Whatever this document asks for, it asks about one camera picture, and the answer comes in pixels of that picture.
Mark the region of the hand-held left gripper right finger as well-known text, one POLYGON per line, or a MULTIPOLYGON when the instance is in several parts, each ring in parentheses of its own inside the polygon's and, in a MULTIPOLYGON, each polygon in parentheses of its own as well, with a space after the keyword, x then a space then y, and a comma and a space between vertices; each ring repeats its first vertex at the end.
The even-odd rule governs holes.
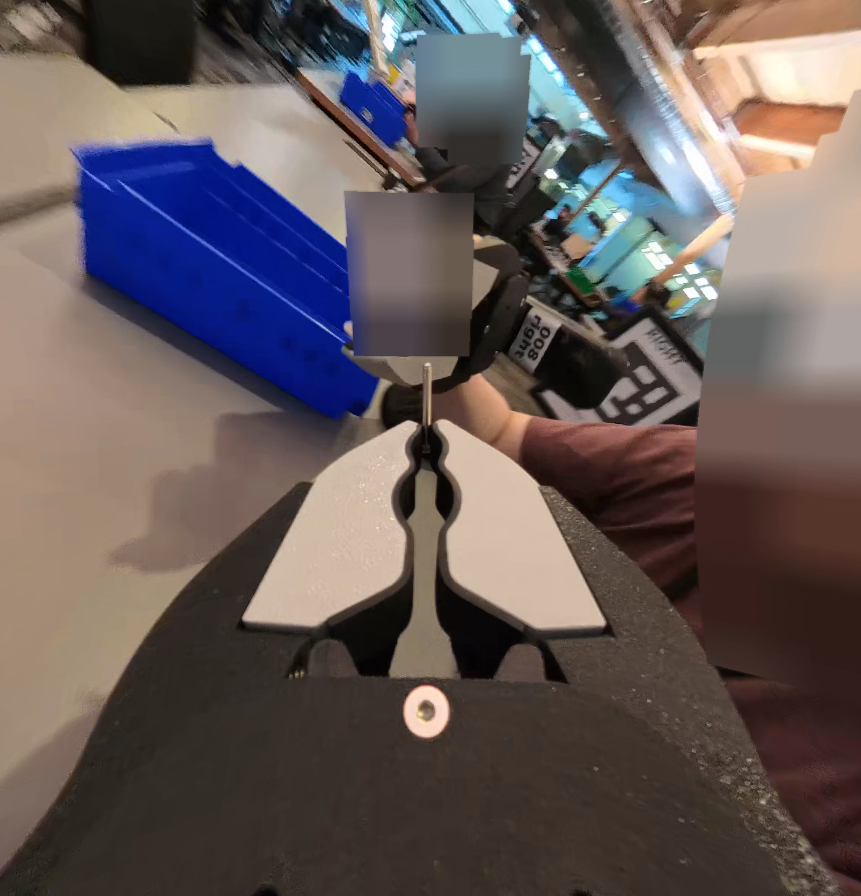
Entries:
POLYGON ((516 461, 456 424, 438 448, 436 610, 460 678, 494 678, 516 645, 562 674, 552 642, 596 639, 608 621, 541 487, 516 461))

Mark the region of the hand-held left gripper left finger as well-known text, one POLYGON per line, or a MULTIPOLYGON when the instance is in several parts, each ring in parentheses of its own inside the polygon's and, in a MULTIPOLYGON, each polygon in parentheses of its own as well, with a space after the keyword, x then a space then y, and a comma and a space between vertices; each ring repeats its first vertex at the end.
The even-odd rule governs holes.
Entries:
POLYGON ((406 422, 311 484, 243 613, 249 630, 340 641, 358 670, 389 671, 413 610, 414 476, 421 428, 406 422))

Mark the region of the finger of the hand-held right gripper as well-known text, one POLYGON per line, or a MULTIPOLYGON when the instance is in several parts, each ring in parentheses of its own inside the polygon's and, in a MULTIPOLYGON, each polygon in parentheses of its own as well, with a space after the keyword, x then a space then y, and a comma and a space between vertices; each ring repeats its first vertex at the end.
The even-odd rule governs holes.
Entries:
POLYGON ((507 279, 505 255, 475 255, 472 259, 472 310, 507 279))
POLYGON ((461 359, 454 356, 358 356, 354 352, 352 342, 342 347, 342 353, 367 375, 394 385, 421 386, 424 381, 425 364, 430 364, 434 387, 457 387, 466 382, 466 369, 459 365, 461 359))

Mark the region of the blue plastic bin with divider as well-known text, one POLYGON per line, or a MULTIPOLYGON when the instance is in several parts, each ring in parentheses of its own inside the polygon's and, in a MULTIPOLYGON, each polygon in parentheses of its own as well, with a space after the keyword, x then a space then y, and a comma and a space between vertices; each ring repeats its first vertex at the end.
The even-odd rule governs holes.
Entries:
POLYGON ((369 408, 344 244, 212 140, 70 152, 88 275, 327 417, 369 408))

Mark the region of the person's right forearm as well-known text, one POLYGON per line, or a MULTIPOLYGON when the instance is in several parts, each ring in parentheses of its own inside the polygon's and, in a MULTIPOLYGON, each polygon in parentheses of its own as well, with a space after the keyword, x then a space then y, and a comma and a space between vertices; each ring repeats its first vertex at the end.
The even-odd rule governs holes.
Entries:
POLYGON ((447 420, 523 465, 522 450, 534 417, 512 409, 483 375, 474 375, 432 399, 432 418, 447 420))

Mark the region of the framed marker sign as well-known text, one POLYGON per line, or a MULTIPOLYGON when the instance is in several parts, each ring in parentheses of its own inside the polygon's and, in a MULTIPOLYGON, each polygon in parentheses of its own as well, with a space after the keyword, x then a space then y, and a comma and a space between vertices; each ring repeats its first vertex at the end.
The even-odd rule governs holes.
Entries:
POLYGON ((531 395, 551 419, 695 426, 704 359, 658 311, 608 334, 570 325, 543 352, 531 395))

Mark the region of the small blue storage bin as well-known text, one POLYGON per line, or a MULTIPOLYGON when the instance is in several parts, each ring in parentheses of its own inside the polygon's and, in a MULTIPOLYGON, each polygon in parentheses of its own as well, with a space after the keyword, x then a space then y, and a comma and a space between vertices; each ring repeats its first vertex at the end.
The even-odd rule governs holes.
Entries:
POLYGON ((393 148, 405 137, 407 106, 385 82, 364 81, 358 73, 348 72, 338 98, 385 146, 393 148))

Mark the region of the black office chair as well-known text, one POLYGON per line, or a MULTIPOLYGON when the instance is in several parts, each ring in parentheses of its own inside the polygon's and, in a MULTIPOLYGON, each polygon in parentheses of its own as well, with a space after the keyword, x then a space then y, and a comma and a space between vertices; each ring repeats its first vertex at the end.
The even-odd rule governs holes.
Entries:
POLYGON ((121 86, 189 84, 194 1, 83 1, 85 61, 121 86))

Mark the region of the black ceiling duct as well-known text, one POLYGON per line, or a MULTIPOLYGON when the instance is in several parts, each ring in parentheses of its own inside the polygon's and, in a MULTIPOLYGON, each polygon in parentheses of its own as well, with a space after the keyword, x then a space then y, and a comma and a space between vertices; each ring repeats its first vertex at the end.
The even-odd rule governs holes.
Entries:
POLYGON ((640 179, 688 217, 734 214, 743 175, 643 2, 533 2, 535 36, 640 179))

